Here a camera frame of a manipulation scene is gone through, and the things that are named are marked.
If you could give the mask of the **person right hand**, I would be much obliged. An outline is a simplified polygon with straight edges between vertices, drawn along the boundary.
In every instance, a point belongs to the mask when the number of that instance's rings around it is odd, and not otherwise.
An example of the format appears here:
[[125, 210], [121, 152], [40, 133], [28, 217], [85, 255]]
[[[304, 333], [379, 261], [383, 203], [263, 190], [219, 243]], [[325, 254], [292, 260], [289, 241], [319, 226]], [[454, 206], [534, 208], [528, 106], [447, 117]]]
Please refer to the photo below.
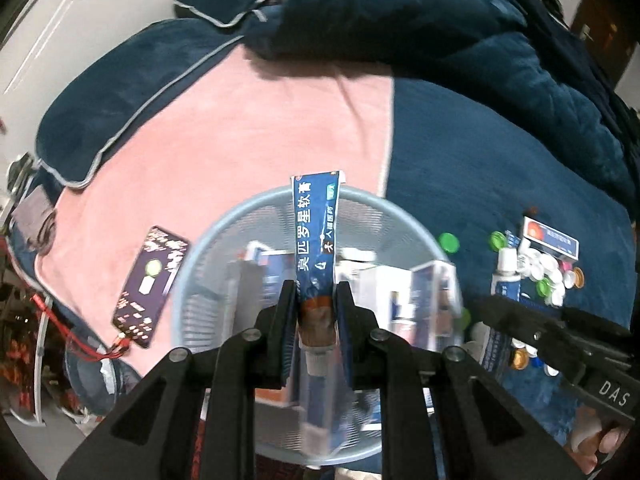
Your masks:
[[565, 451], [584, 474], [597, 469], [598, 454], [615, 453], [629, 430], [621, 426], [605, 428], [604, 422], [593, 408], [581, 406], [576, 410], [574, 426], [567, 437]]

